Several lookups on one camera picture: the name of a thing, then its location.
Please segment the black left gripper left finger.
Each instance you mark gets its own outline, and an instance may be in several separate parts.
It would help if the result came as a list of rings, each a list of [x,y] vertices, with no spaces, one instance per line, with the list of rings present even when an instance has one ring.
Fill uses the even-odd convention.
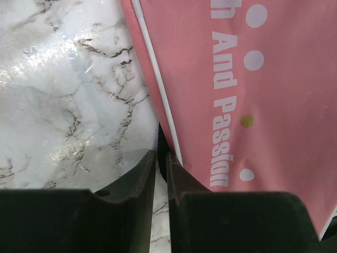
[[[1,190],[1,252],[149,252],[156,155],[97,192]]]

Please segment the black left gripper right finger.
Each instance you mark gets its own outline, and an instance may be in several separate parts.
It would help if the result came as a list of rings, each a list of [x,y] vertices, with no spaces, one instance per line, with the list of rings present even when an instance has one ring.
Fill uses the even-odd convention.
[[[172,252],[322,252],[309,214],[286,192],[211,192],[166,158]]]

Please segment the pink racket bag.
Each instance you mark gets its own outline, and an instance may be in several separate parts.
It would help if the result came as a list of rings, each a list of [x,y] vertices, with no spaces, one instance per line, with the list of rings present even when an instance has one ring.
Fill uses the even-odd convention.
[[[336,1],[121,1],[157,116],[214,192],[336,214]]]

